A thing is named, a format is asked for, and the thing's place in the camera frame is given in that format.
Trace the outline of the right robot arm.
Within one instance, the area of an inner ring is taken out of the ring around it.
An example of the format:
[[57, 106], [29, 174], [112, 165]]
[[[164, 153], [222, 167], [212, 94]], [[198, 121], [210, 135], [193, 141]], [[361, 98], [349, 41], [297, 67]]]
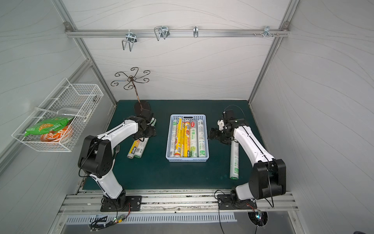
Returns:
[[248, 182], [236, 186], [232, 192], [236, 200], [268, 199], [286, 193], [285, 162], [275, 159], [257, 140], [249, 126], [212, 128], [208, 138], [224, 144], [237, 142], [252, 164]]

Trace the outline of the yellow wrap roll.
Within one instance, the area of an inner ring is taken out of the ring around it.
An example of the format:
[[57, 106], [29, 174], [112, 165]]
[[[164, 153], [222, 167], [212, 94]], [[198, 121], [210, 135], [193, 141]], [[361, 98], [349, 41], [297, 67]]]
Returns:
[[185, 148], [184, 148], [184, 158], [190, 157], [190, 128], [191, 128], [191, 123], [189, 121], [185, 122]]
[[127, 154], [127, 158], [129, 159], [133, 159], [134, 158], [134, 154], [139, 146], [139, 143], [141, 142], [141, 140], [137, 139], [133, 142], [128, 154]]
[[175, 150], [174, 156], [179, 158], [182, 153], [182, 130], [183, 130], [183, 120], [182, 118], [178, 119], [177, 129], [176, 129], [176, 139], [175, 139]]
[[184, 148], [185, 148], [185, 122], [182, 122], [182, 134], [181, 134], [181, 157], [184, 156]]

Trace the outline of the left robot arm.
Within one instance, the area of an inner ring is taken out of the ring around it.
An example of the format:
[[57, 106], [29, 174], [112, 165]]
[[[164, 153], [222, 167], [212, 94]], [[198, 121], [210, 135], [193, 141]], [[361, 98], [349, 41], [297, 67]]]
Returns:
[[98, 184], [108, 200], [122, 201], [126, 196], [113, 173], [117, 146], [129, 137], [143, 140], [155, 136], [154, 121], [154, 117], [130, 116], [113, 129], [84, 139], [78, 167]]

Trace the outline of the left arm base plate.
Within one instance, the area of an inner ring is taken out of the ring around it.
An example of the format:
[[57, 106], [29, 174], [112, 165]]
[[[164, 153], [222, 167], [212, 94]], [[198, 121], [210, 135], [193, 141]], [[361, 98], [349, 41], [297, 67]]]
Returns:
[[128, 212], [140, 211], [142, 196], [121, 196], [117, 199], [110, 199], [103, 196], [101, 200], [101, 212]]

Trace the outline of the light blue plastic basket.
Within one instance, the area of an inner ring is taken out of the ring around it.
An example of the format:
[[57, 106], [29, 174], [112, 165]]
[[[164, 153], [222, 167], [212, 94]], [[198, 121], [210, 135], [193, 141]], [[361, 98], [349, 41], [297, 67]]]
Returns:
[[166, 159], [169, 162], [207, 162], [209, 150], [205, 115], [170, 116]]

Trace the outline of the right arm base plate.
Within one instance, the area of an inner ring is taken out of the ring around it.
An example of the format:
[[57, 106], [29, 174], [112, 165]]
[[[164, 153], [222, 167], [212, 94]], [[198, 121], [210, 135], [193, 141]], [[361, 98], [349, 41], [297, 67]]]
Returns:
[[220, 210], [257, 210], [257, 203], [254, 199], [232, 200], [230, 195], [218, 194], [217, 199]]

